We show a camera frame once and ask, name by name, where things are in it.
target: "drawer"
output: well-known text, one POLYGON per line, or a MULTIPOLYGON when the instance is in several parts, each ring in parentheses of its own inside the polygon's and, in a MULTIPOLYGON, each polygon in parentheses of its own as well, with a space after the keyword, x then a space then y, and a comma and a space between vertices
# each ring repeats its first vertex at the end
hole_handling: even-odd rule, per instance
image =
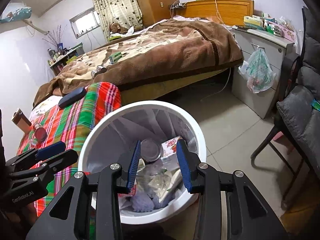
POLYGON ((266 91, 254 94, 247 88, 247 81, 234 68, 232 94, 250 107, 262 119, 266 116, 276 91, 269 88, 266 91))
MULTIPOLYGON (((242 52, 242 55, 243 55, 243 58, 244 58, 245 61, 248 61, 249 57, 251 56, 251 54, 246 53, 246 52, 244 52, 244 51, 242 52)), ((276 90, 276 89, 277 89, 277 86, 278 86, 278 83, 279 83, 279 80, 280 80, 281 70, 278 69, 278 68, 276 68, 276 67, 273 66, 273 65, 270 65, 270 66, 271 66, 272 71, 273 71, 274 73, 276 73, 276 77, 275 77, 275 80, 274 80, 273 85, 272 85, 272 88, 273 88, 274 90, 276 90)))
POLYGON ((264 48, 270 64, 281 69, 282 60, 286 54, 285 48, 271 41, 241 31, 235 31, 235 36, 242 51, 252 54, 257 49, 255 45, 259 45, 264 48))

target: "pink box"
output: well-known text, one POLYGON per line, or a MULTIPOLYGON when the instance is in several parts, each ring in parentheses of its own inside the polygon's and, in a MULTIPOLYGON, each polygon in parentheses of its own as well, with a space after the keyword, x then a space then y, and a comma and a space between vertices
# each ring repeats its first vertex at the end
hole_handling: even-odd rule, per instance
POLYGON ((287 29, 287 28, 285 28, 282 25, 277 24, 277 23, 269 22, 269 24, 273 24, 275 26, 278 26, 280 28, 280 30, 282 30, 282 37, 286 38, 289 41, 294 42, 295 33, 293 31, 290 31, 289 29, 287 29))

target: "plaid blanket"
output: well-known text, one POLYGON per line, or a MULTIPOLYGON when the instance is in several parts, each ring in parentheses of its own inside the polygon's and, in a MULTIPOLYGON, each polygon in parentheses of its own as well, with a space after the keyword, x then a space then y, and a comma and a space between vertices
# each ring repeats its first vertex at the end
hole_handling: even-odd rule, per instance
MULTIPOLYGON (((80 154, 85 139, 95 125, 108 113, 121 106, 120 92, 115 85, 107 82, 94 83, 87 88, 84 98, 60 109, 51 108, 33 123, 40 123, 47 131, 47 138, 36 148, 43 148, 58 141, 66 144, 66 149, 74 149, 80 154)), ((29 149, 30 140, 35 138, 33 130, 25 134, 20 142, 18 154, 29 149)), ((35 202, 39 216, 57 192, 77 171, 77 163, 55 174, 54 180, 47 186, 49 194, 35 202)))

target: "trash can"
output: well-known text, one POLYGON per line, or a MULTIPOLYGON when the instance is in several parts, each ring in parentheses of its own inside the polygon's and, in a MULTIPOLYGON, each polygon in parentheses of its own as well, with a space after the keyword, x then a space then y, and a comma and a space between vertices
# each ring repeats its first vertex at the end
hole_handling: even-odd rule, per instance
MULTIPOLYGON (((204 135, 196 120, 178 106, 161 101, 141 101, 123 106, 107 114, 87 137, 78 162, 79 171, 99 172, 115 163, 119 156, 130 153, 130 146, 137 140, 152 138, 163 143, 181 135, 188 149, 206 162, 204 135)), ((182 194, 166 207, 151 212, 120 212, 124 224, 148 224, 161 222, 186 209, 197 194, 188 193, 183 183, 182 194)), ((92 207, 96 206, 96 195, 92 196, 92 207)))

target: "metal screw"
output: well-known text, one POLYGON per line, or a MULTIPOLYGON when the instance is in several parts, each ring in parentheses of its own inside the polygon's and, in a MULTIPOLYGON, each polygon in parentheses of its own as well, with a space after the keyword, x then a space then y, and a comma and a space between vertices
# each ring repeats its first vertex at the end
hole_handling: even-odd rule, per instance
POLYGON ((236 172, 235 172, 235 175, 236 175, 237 177, 239 177, 239 178, 242 178, 244 174, 243 174, 242 171, 236 171, 236 172))
POLYGON ((205 169, 208 168, 208 165, 207 165, 206 163, 200 163, 200 164, 199 164, 199 168, 205 170, 205 169))
POLYGON ((117 170, 120 168, 120 165, 118 163, 113 163, 110 165, 110 169, 112 170, 117 170))
POLYGON ((82 178, 82 176, 83 176, 83 173, 82 173, 81 171, 77 171, 77 172, 75 173, 75 178, 76 178, 76 179, 82 178))

